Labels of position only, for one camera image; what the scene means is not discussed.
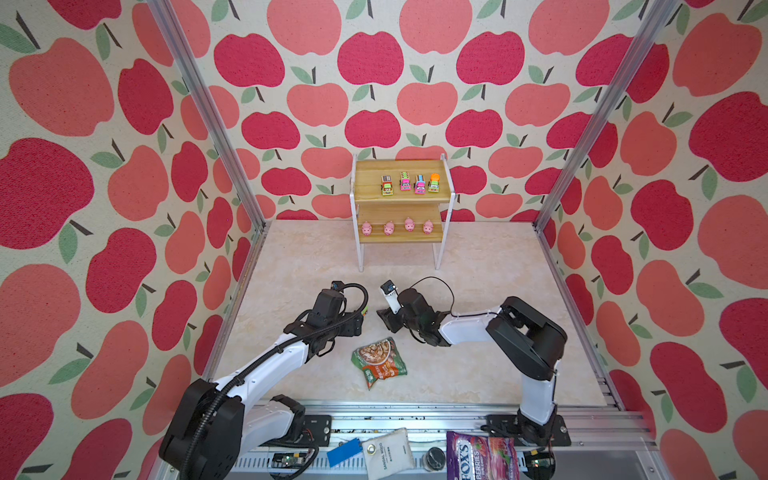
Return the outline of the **wooden two-tier shelf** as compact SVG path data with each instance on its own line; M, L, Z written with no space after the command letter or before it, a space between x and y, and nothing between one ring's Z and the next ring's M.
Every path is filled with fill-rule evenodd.
M409 173L412 189L400 190L400 174ZM441 176L440 192L424 195L414 193L413 184L417 174L422 174L428 184L430 175ZM393 181L394 194L381 194L381 178L389 175ZM384 243L428 243L432 246L434 265L440 268L446 249L448 232L456 201L454 182L448 167L447 158L442 154L430 160L361 160L353 156L350 175L349 202L354 228L354 241L357 254L357 266L364 269L365 247ZM407 232L404 227L406 218L415 222L415 230ZM431 220L434 230L431 234L423 232L423 224ZM384 234L384 225L393 221L395 231L391 236ZM362 234L361 226L369 222L373 231L368 237Z

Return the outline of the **green orange mixer truck toy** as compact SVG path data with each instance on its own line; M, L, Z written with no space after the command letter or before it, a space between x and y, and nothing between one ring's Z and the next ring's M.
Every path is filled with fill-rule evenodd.
M427 190L429 193L440 192L440 180L441 180L441 176L438 173L433 173L430 175L430 179L427 184Z

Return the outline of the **pink green truck toy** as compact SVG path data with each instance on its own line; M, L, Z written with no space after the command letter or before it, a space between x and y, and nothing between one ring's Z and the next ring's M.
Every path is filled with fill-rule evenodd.
M410 191L412 189L412 182L408 172L401 172L399 186L401 191Z

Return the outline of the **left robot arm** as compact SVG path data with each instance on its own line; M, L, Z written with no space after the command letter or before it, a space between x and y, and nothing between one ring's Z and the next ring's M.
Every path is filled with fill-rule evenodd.
M334 281L250 363L216 381L191 383L163 437L160 459L181 479L223 479L241 454L300 439L305 418L300 402L286 395L260 401L290 373L330 353L337 338L359 336L368 301L364 286Z

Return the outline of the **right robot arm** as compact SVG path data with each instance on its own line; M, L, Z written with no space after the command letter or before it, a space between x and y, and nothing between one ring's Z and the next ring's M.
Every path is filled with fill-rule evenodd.
M557 417L558 364L568 340L563 328L517 296L507 297L495 310L457 315L434 310L413 286L399 291L388 280L380 290L388 307L377 314L392 333L405 328L433 347L495 343L522 375L517 437L525 445L550 442Z

